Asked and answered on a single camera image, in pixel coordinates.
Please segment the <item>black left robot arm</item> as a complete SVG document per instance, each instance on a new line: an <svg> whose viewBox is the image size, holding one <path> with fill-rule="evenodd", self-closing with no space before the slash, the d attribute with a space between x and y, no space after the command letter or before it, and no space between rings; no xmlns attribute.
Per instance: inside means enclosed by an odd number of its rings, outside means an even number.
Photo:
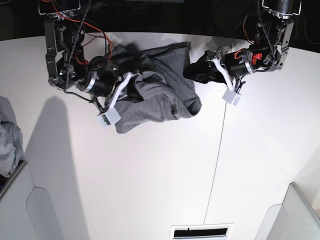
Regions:
<svg viewBox="0 0 320 240"><path fill-rule="evenodd" d="M295 21L301 13L300 0L262 0L257 2L257 23L249 47L225 53L222 47L206 50L197 62L183 71L183 76L198 83L222 83L239 93L243 78L256 72L281 70L289 52Z"/></svg>

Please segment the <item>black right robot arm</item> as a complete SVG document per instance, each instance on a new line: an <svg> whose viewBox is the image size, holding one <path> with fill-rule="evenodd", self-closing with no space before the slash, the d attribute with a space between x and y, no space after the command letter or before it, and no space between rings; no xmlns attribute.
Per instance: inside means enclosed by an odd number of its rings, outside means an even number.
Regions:
<svg viewBox="0 0 320 240"><path fill-rule="evenodd" d="M119 57L123 49L114 46L102 29L87 21L90 5L82 15L79 0L40 0L38 12L44 21L48 83L67 95L94 104L101 112L116 102L139 103L143 97L134 86L134 76L123 67ZM86 27L102 33L104 53L87 60L83 44Z"/></svg>

